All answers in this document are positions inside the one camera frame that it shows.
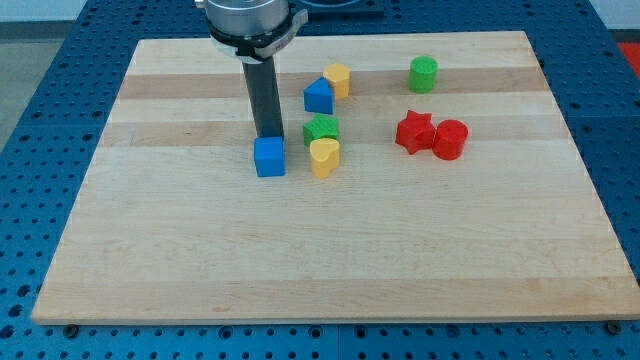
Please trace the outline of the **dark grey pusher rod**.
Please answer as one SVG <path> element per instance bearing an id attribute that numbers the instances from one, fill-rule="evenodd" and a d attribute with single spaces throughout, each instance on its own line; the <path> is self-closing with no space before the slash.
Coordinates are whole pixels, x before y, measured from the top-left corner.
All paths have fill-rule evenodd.
<path id="1" fill-rule="evenodd" d="M 243 71 L 257 136 L 283 137 L 274 59 L 269 57 L 259 64 L 244 64 Z"/>

